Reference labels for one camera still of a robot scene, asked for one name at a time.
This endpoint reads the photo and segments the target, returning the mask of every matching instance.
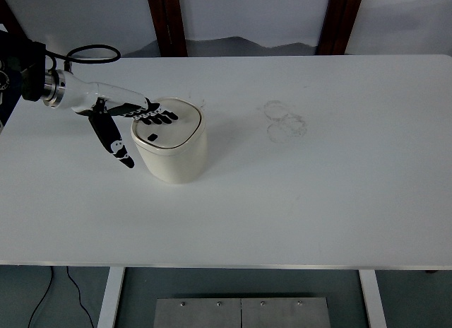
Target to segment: black cable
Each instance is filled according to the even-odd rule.
[[[50,273],[51,273],[51,274],[50,274],[50,282],[49,282],[49,285],[47,286],[47,290],[45,291],[44,296],[42,296],[41,301],[37,304],[35,310],[33,310],[33,313],[31,314],[30,321],[28,321],[28,328],[30,328],[31,322],[32,322],[32,320],[33,320],[33,316],[35,315],[36,310],[39,308],[39,306],[41,305],[42,301],[43,301],[43,300],[45,299],[45,297],[47,296],[47,293],[49,292],[50,286],[51,286],[51,284],[52,284],[52,282],[53,282],[53,280],[54,280],[54,267],[52,267],[52,266],[50,267]]]
[[[88,317],[90,318],[90,322],[91,322],[91,327],[94,328],[94,324],[93,324],[93,320],[91,319],[91,315],[90,313],[86,310],[86,308],[82,305],[82,299],[81,299],[81,295],[80,295],[80,288],[78,287],[77,283],[73,280],[73,278],[71,277],[71,275],[69,274],[69,267],[66,266],[66,273],[68,274],[69,278],[71,279],[72,283],[76,285],[77,290],[78,290],[78,303],[80,303],[80,306],[83,308],[83,310],[85,310],[86,314],[88,315]]]
[[[83,50],[89,50],[89,49],[107,49],[107,50],[113,51],[116,55],[114,57],[104,58],[104,59],[82,59],[82,58],[72,57],[72,55],[77,52],[80,52]],[[109,45],[104,45],[104,44],[92,44],[92,45],[86,45],[84,47],[77,47],[77,48],[71,50],[70,52],[68,52],[68,54],[66,56],[64,56],[62,54],[57,54],[57,53],[49,51],[49,50],[45,50],[45,51],[46,51],[46,55],[49,56],[50,58],[54,57],[54,58],[58,58],[58,59],[63,59],[65,62],[74,62],[74,63],[79,63],[79,64],[112,63],[121,58],[121,52],[119,52],[119,50],[117,48],[110,47]]]

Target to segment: white lid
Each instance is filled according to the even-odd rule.
[[[203,131],[202,111],[195,105],[179,98],[159,98],[153,102],[160,103],[179,119],[171,124],[151,125],[133,121],[132,136],[139,146],[160,155],[175,155],[185,150],[184,144],[196,140]]]

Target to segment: table leg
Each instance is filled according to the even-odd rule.
[[[359,270],[362,293],[366,304],[367,319],[370,328],[386,328],[383,305],[381,304],[379,285],[374,270]]]
[[[124,272],[125,268],[122,266],[110,267],[97,328],[114,328]]]

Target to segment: black power cord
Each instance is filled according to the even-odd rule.
[[[110,51],[113,51],[115,53],[114,57],[111,58],[103,58],[103,59],[84,59],[84,58],[76,58],[72,57],[74,54],[80,51],[89,50],[89,49],[107,49]],[[85,45],[83,47],[77,47],[75,49],[72,49],[66,56],[62,54],[57,54],[55,52],[45,50],[46,55],[49,56],[52,59],[52,68],[51,70],[55,70],[57,67],[57,60],[63,59],[64,60],[64,66],[67,67],[69,63],[79,63],[79,64],[105,64],[105,63],[112,63],[117,61],[121,58],[121,52],[116,47],[111,47],[110,45],[105,44],[91,44],[91,45]]]
[[[35,307],[35,310],[33,310],[33,313],[31,314],[30,317],[30,321],[28,321],[28,328],[30,328],[31,322],[33,320],[33,316],[35,316],[35,313],[37,311],[37,309],[39,308],[39,306],[41,305],[42,301],[45,299],[45,297],[47,296],[50,286],[52,285],[52,282],[54,280],[54,267],[50,267],[50,282],[49,285],[47,286],[47,290],[45,291],[44,295],[41,298],[41,301],[37,304],[37,306]],[[93,324],[93,319],[91,318],[90,313],[88,312],[88,310],[85,308],[84,305],[82,305],[81,302],[81,294],[80,294],[80,288],[78,287],[78,284],[73,280],[73,278],[71,277],[70,273],[69,273],[69,267],[66,267],[66,273],[68,274],[68,277],[70,278],[70,280],[72,281],[72,283],[77,287],[78,290],[78,303],[80,303],[80,306],[83,308],[83,310],[85,310],[86,314],[88,315],[89,319],[90,319],[90,323],[91,323],[91,327],[94,328],[94,324]]]
[[[44,296],[41,297],[41,301],[37,304],[37,306],[35,307],[35,310],[33,310],[33,313],[31,314],[30,317],[30,321],[28,321],[28,328],[30,328],[31,322],[33,320],[33,316],[35,316],[36,310],[39,308],[39,306],[41,305],[42,301],[45,299],[45,297],[47,296],[47,293],[49,292],[50,286],[52,285],[52,282],[54,280],[54,267],[50,267],[50,282],[49,285],[47,286],[47,290],[44,293]]]
[[[70,273],[69,273],[69,267],[66,267],[66,273],[68,274],[69,278],[71,279],[72,283],[76,285],[77,290],[78,290],[78,303],[80,303],[80,306],[83,308],[83,310],[85,310],[86,315],[90,318],[90,322],[91,322],[91,327],[94,328],[94,324],[93,324],[93,319],[91,319],[91,315],[90,313],[86,310],[85,306],[82,305],[82,299],[81,299],[81,295],[80,295],[80,288],[78,287],[77,283],[73,280],[73,278],[71,277]]]

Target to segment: gray floor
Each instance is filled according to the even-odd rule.
[[[108,268],[71,267],[82,303],[99,319]],[[452,327],[452,271],[378,271],[388,328]],[[50,278],[48,266],[0,266],[0,327],[27,327]],[[153,326],[157,298],[326,296],[332,328],[367,327],[356,271],[274,269],[127,269],[117,328]],[[49,294],[31,327],[88,328],[65,267],[55,267]]]
[[[81,301],[97,325],[108,268],[70,267],[81,290]],[[49,266],[0,266],[0,327],[26,328],[50,281]],[[54,268],[54,280],[31,327],[89,328],[90,320],[78,303],[78,291],[66,267]]]
[[[388,328],[451,328],[452,271],[378,271]]]
[[[153,326],[158,298],[326,297],[331,327],[368,327],[357,271],[127,269],[117,328]]]

